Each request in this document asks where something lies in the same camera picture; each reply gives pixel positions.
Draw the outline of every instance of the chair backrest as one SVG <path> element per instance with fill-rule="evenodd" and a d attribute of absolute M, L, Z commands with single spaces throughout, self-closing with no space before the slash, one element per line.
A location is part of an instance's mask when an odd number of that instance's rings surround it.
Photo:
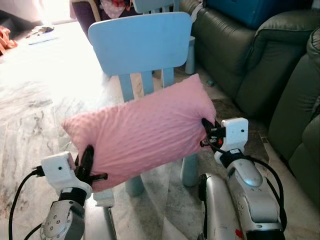
<path fill-rule="evenodd" d="M 143 93 L 154 91 L 152 71 L 163 87 L 174 83 L 174 67 L 187 60 L 192 21 L 184 12 L 122 17 L 92 24 L 88 37 L 102 70 L 119 75 L 124 101 L 134 98 L 130 74 L 141 73 Z"/>
<path fill-rule="evenodd" d="M 155 14 L 160 12 L 162 8 L 163 13 L 169 12 L 169 7 L 173 5 L 173 11 L 179 11 L 180 0 L 133 0 L 134 10 L 138 14 L 148 14 L 149 12 Z"/>

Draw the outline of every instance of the chair leg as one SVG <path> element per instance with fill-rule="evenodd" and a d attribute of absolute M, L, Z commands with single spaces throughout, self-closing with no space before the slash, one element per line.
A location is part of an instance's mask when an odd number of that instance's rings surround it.
<path fill-rule="evenodd" d="M 125 190 L 130 195 L 130 197 L 137 197 L 141 195 L 145 190 L 145 186 L 141 179 L 141 176 L 139 175 L 126 181 Z"/>
<path fill-rule="evenodd" d="M 186 187 L 193 187 L 198 184 L 198 161 L 197 154 L 186 156 L 182 162 L 180 178 Z"/>
<path fill-rule="evenodd" d="M 194 74 L 195 73 L 195 46 L 189 45 L 188 57 L 185 63 L 185 73 Z"/>

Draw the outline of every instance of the red label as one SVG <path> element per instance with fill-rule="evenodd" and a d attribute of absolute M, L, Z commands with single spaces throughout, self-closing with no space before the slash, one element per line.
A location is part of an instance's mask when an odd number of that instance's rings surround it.
<path fill-rule="evenodd" d="M 240 231 L 239 229 L 235 230 L 235 235 L 237 235 L 239 238 L 243 239 L 244 238 L 244 234 L 242 233 L 242 231 Z"/>

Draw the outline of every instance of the pink pillow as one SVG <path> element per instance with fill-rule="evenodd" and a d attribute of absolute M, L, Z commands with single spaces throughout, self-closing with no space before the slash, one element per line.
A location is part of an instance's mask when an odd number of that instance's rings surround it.
<path fill-rule="evenodd" d="M 200 149 L 201 119 L 216 110 L 198 74 L 141 99 L 68 118 L 62 124 L 78 148 L 94 147 L 92 174 L 108 174 L 94 192 L 112 188 L 157 166 Z"/>

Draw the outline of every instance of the black clamp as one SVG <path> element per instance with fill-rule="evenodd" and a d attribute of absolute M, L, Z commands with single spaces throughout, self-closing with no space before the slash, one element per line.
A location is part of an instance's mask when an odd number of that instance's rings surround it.
<path fill-rule="evenodd" d="M 206 132 L 206 139 L 200 142 L 200 146 L 202 148 L 211 146 L 213 152 L 216 152 L 216 150 L 220 149 L 224 144 L 226 128 L 221 127 L 217 120 L 215 120 L 214 125 L 205 118 L 203 118 L 201 122 Z"/>
<path fill-rule="evenodd" d="M 235 161 L 235 160 L 238 160 L 238 159 L 242 159 L 244 158 L 244 154 L 240 151 L 240 149 L 232 149 L 230 151 L 226 151 L 225 153 L 223 153 L 221 156 L 220 156 L 220 161 L 222 163 L 222 165 L 227 168 L 229 167 L 229 165 Z"/>
<path fill-rule="evenodd" d="M 107 180 L 108 174 L 103 173 L 99 175 L 90 176 L 90 172 L 92 169 L 92 165 L 94 163 L 94 147 L 91 145 L 88 145 L 83 153 L 82 159 L 81 159 L 81 165 L 79 165 L 79 155 L 75 159 L 75 175 L 76 177 L 90 186 L 92 186 L 93 182 L 97 182 L 100 180 Z"/>

